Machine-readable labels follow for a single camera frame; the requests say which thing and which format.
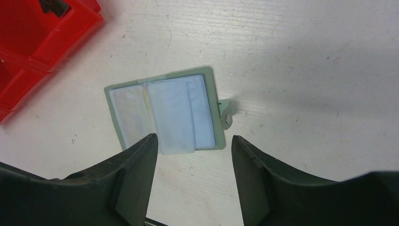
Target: green plastic frame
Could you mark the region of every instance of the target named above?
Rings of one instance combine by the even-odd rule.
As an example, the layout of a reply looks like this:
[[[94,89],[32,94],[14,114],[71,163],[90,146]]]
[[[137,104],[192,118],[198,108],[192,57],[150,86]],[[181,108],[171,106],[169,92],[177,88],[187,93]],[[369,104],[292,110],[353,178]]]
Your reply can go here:
[[[195,150],[201,151],[201,150],[222,150],[222,149],[224,149],[226,147],[226,139],[224,136],[224,130],[223,130],[222,124],[220,123],[221,120],[220,120],[220,112],[219,112],[219,103],[218,103],[217,94],[216,94],[216,85],[215,85],[215,79],[213,76],[213,70],[209,66],[192,68],[192,69],[178,71],[178,72],[172,72],[172,73],[168,73],[168,74],[164,74],[164,75],[159,75],[156,77],[151,77],[151,78],[147,78],[147,79],[139,79],[139,80],[135,80],[135,81],[128,81],[128,82],[119,83],[119,84],[110,85],[110,86],[105,87],[104,93],[107,98],[108,106],[110,108],[112,122],[115,127],[116,134],[118,135],[118,139],[119,139],[122,149],[126,150],[129,147],[125,146],[125,142],[124,142],[123,136],[122,136],[122,131],[120,130],[119,123],[116,118],[115,109],[113,108],[113,104],[111,102],[111,97],[110,97],[111,90],[134,86],[134,85],[138,85],[138,84],[143,84],[143,83],[150,82],[150,81],[162,81],[162,80],[175,79],[175,78],[181,78],[181,77],[186,77],[186,76],[191,76],[191,75],[199,75],[199,74],[204,76],[204,80],[205,80],[205,86],[207,89],[207,96],[208,96],[208,101],[209,101],[209,108],[210,108],[211,117],[212,117],[212,124],[213,124],[214,133],[215,133],[216,147],[207,148],[207,149],[195,149]]]

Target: rectangular filter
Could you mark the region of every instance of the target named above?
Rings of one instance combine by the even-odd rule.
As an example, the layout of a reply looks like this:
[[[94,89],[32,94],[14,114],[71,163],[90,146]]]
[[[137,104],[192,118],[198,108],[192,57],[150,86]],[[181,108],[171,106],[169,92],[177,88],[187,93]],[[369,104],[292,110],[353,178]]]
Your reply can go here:
[[[110,99],[126,147],[152,132],[162,154],[216,147],[202,75],[113,89]]]

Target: scratch mark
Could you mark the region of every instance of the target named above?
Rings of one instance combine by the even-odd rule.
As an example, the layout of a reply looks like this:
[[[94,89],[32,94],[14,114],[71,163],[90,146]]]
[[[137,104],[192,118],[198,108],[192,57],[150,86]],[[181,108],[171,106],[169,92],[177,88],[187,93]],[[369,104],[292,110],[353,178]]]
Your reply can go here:
[[[169,44],[168,44],[168,48],[169,48],[169,46],[170,46],[170,42],[172,41],[172,32],[169,30],[169,33],[170,33],[170,39],[169,39]]]

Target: white table surface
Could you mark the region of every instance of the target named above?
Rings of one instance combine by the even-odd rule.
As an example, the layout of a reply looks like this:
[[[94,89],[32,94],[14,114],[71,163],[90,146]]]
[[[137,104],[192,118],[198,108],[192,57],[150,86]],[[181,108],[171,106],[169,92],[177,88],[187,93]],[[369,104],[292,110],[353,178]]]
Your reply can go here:
[[[399,2],[99,0],[106,20],[0,127],[0,161],[64,178],[121,151],[105,86],[212,65],[222,151],[158,156],[147,216],[241,226],[231,138],[311,174],[399,170]]]

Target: red organizer box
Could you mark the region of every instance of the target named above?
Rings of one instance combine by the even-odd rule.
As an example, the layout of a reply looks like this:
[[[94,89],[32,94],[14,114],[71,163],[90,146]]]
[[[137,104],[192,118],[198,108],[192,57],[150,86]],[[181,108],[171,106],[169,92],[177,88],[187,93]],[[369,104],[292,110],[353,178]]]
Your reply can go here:
[[[63,2],[57,17],[39,0],[0,0],[0,123],[103,21],[96,0]]]

